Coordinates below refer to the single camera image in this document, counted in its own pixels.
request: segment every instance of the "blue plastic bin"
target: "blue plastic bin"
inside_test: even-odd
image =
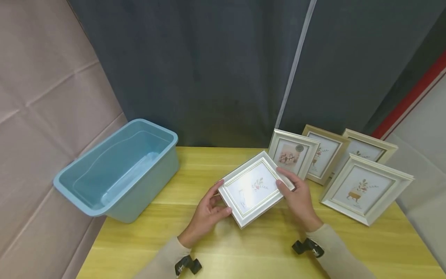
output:
[[[176,133],[135,119],[60,171],[54,186],[89,216],[132,223],[178,171],[177,142]]]

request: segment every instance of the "black clamp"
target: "black clamp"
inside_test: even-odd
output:
[[[186,267],[189,268],[193,274],[197,274],[202,266],[198,259],[192,260],[190,255],[185,256],[175,265],[175,273],[177,276],[180,276],[181,271]]]
[[[305,251],[312,251],[317,258],[322,257],[325,253],[324,249],[308,238],[305,239],[304,243],[296,241],[291,248],[299,255],[303,254]]]

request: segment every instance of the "table top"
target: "table top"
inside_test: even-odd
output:
[[[209,187],[262,149],[177,147],[180,170],[132,224],[107,218],[78,278],[131,278],[189,223]],[[367,227],[320,204],[322,186],[312,181],[313,204],[349,250],[377,278],[446,278],[396,203]],[[291,245],[305,239],[280,201],[240,230],[229,217],[192,250],[203,268],[181,278],[328,278],[311,253]]]

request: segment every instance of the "white picture frame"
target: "white picture frame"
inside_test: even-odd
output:
[[[345,154],[350,140],[341,135],[308,124],[304,128],[302,136],[320,142],[310,164],[307,178],[321,185],[325,185],[331,173]]]
[[[370,226],[413,180],[412,175],[350,154],[319,201]]]
[[[223,177],[224,184],[220,186],[219,193],[224,203],[232,208],[232,216],[241,229],[283,198],[276,186],[277,179],[290,190],[295,189],[293,183],[276,168],[273,160],[262,151]]]
[[[274,129],[268,155],[279,167],[305,179],[318,147],[314,139]]]
[[[398,146],[392,143],[388,143],[350,129],[345,129],[342,136],[350,140],[350,145],[334,169],[334,175],[338,173],[342,169],[345,162],[347,162],[349,154],[354,154],[373,162],[385,164],[387,160],[393,156],[396,150],[398,150]]]

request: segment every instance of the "beige sleeve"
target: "beige sleeve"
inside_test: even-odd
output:
[[[134,279],[176,279],[175,265],[189,253],[190,249],[173,237]]]
[[[327,224],[313,233],[307,233],[325,253],[318,258],[319,263],[331,279],[372,279],[375,276],[356,259],[345,246],[338,234]]]

